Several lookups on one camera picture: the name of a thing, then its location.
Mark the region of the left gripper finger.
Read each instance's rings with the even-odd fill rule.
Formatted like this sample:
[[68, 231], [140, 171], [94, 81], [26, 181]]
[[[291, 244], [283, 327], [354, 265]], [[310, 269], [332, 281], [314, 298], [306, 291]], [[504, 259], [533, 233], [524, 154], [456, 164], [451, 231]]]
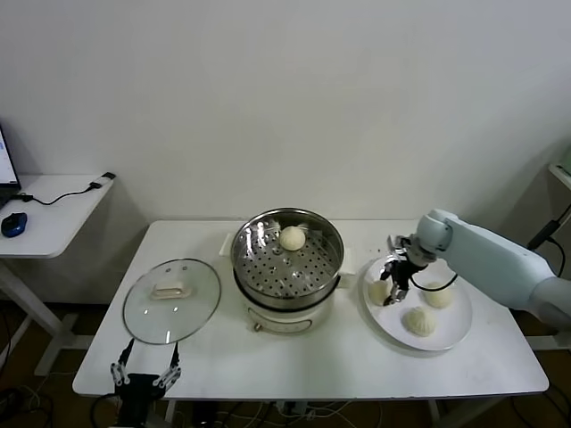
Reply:
[[119, 359], [116, 362], [111, 363], [110, 370], [113, 379], [113, 383], [116, 387], [120, 387], [125, 384], [129, 384], [128, 374], [126, 371], [126, 365], [128, 363], [128, 358], [133, 349], [134, 340], [131, 339], [128, 346], [121, 352]]
[[153, 381], [153, 385], [162, 390], [169, 390], [181, 376], [179, 365], [178, 343], [175, 344], [168, 369]]

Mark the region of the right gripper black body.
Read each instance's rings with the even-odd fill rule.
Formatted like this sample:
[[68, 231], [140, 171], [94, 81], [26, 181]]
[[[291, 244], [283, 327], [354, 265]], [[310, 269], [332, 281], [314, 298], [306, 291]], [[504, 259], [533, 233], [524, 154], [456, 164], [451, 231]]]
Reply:
[[391, 250], [395, 262], [391, 268], [393, 286], [398, 290], [408, 290], [411, 278], [430, 263], [435, 262], [435, 255], [420, 247], [408, 247]]

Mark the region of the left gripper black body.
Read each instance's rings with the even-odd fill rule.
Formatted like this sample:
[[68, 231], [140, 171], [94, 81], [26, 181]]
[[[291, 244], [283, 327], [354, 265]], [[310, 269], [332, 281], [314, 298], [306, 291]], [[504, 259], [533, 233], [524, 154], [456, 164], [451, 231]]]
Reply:
[[157, 374], [130, 374], [115, 385], [121, 407], [117, 425], [121, 427], [145, 427], [152, 404], [163, 397]]

